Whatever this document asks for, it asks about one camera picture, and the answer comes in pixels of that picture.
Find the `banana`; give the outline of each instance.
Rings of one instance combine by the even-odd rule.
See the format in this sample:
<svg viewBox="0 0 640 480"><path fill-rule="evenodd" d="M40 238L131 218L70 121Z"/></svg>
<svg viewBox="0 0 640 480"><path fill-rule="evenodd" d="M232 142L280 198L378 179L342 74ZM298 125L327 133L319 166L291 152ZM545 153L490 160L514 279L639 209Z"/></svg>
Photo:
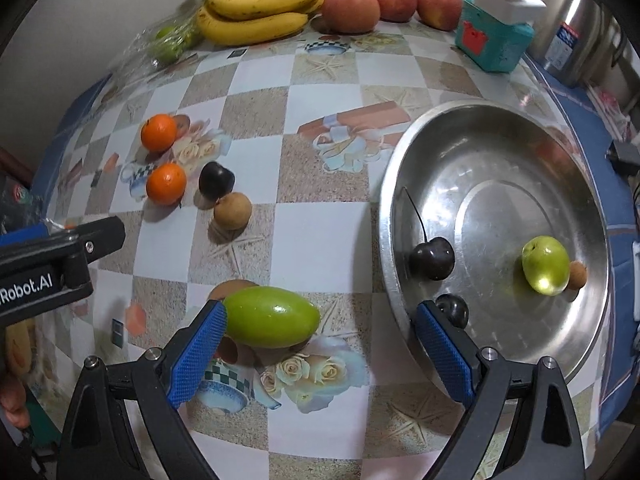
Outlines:
<svg viewBox="0 0 640 480"><path fill-rule="evenodd" d="M213 43L225 46L277 40L302 30L307 21L307 15L300 12L284 12L244 22L226 20L204 6L196 12L196 25L202 35Z"/></svg>
<svg viewBox="0 0 640 480"><path fill-rule="evenodd" d="M212 12L232 20L254 20L311 6L316 0L207 0Z"/></svg>
<svg viewBox="0 0 640 480"><path fill-rule="evenodd" d="M322 7L325 0L316 0L311 4L307 4L306 6L302 6L299 9L296 9L296 12L302 12L302 14L313 14L316 10Z"/></svg>

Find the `screw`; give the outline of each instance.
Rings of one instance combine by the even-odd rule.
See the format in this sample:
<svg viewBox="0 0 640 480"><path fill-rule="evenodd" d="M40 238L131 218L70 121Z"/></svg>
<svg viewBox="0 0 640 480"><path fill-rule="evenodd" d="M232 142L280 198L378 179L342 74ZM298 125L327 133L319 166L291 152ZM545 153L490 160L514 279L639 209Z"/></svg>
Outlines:
<svg viewBox="0 0 640 480"><path fill-rule="evenodd" d="M545 365L547 368L549 368L549 370L553 370L558 366L558 363L556 362L556 360L553 359L552 357L549 357L548 355L542 358L542 364Z"/></svg>
<svg viewBox="0 0 640 480"><path fill-rule="evenodd" d="M100 364L100 359L98 359L98 356L89 355L84 359L84 367L88 368L89 370L97 367L98 364Z"/></svg>
<svg viewBox="0 0 640 480"><path fill-rule="evenodd" d="M145 359L148 361L158 361L162 355L162 350L154 346L145 351Z"/></svg>
<svg viewBox="0 0 640 480"><path fill-rule="evenodd" d="M490 346L485 346L480 351L480 355L487 361L495 361L498 358L498 351L495 348L491 348Z"/></svg>

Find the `white wall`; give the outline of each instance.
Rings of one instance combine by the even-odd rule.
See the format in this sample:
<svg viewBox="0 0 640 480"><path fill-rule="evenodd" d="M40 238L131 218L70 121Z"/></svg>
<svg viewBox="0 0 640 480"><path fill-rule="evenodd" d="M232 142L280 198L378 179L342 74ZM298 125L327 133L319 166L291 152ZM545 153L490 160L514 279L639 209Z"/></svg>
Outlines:
<svg viewBox="0 0 640 480"><path fill-rule="evenodd" d="M185 0L39 0L0 57L0 146L36 168L66 108Z"/></svg>

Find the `stainless steel basin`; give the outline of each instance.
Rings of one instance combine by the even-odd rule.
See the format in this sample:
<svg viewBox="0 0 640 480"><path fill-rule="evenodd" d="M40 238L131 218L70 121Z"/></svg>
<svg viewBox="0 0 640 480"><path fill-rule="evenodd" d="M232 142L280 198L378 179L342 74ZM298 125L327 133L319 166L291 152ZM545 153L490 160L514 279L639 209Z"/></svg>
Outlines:
<svg viewBox="0 0 640 480"><path fill-rule="evenodd" d="M423 240L403 187L428 237L454 247L455 268L442 282L409 273L408 255ZM586 265L579 293L548 297L530 288L519 256L538 235L557 238ZM417 305L451 292L466 300L466 332L479 347L528 363L551 355L569 380L602 325L608 254L600 205L580 169L540 124L515 110L479 100L444 104L418 118L392 155L380 197L380 257L408 340Z"/></svg>

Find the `teal box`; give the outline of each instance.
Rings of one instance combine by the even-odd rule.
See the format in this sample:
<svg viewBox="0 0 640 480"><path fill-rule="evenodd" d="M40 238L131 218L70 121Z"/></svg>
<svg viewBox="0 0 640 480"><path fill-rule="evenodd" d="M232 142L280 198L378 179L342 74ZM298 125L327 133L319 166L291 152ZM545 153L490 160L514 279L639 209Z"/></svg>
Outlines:
<svg viewBox="0 0 640 480"><path fill-rule="evenodd" d="M527 23L505 25L485 10L464 0L456 32L456 46L485 72L511 72L533 40Z"/></svg>

